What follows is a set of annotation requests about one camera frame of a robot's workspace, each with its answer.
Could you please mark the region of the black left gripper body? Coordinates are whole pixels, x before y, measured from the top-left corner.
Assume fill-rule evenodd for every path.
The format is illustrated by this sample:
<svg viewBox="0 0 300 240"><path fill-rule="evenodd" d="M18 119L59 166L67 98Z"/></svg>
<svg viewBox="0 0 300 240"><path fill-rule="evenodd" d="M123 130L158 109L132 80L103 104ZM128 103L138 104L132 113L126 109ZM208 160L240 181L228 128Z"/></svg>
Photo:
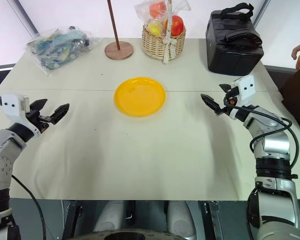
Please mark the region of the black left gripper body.
<svg viewBox="0 0 300 240"><path fill-rule="evenodd" d="M26 120L34 135L41 135L49 127L51 119L41 114L42 109L43 107L30 107L26 113Z"/></svg>

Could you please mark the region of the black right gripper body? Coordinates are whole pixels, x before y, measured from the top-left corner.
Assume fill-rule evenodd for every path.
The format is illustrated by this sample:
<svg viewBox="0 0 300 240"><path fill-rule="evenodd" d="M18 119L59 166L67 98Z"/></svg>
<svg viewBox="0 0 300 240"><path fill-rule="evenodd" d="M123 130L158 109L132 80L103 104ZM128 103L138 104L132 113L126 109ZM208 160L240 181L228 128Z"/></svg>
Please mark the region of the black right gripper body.
<svg viewBox="0 0 300 240"><path fill-rule="evenodd" d="M225 93L225 97L223 99L225 107L223 108L225 111L231 111L233 109L233 106L236 106L238 102L237 96L239 95L239 87L235 86L231 88L231 91L228 93Z"/></svg>

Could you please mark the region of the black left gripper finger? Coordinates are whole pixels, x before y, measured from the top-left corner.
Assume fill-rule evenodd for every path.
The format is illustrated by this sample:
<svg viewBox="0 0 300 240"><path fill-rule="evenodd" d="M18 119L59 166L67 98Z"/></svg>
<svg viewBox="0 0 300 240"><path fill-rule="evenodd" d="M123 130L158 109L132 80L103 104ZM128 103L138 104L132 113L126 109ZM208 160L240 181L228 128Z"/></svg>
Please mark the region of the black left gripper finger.
<svg viewBox="0 0 300 240"><path fill-rule="evenodd" d="M63 104L59 106L54 113L50 116L50 122L53 125L56 125L68 112L70 108L70 104Z"/></svg>
<svg viewBox="0 0 300 240"><path fill-rule="evenodd" d="M40 111L46 104L48 100L46 98L44 99L38 99L35 100L30 104L30 110L32 111Z"/></svg>

